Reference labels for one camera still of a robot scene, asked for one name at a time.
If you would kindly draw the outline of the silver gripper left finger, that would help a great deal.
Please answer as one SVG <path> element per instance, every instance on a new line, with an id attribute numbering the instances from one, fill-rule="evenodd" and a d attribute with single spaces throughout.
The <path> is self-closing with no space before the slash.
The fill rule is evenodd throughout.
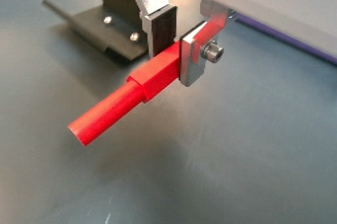
<path id="1" fill-rule="evenodd" d="M 136 0 L 136 3 L 148 35 L 150 56 L 155 57 L 174 44 L 178 7 L 170 0 Z"/>

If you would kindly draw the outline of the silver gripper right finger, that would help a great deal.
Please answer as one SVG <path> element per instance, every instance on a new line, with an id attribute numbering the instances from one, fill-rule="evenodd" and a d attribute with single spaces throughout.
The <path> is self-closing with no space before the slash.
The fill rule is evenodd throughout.
<path id="1" fill-rule="evenodd" d="M 200 22 L 180 38 L 179 81 L 186 87 L 204 74 L 207 62 L 217 63 L 224 54 L 217 36 L 229 20 L 231 9 L 212 0 L 201 0 L 200 14 L 207 21 Z"/>

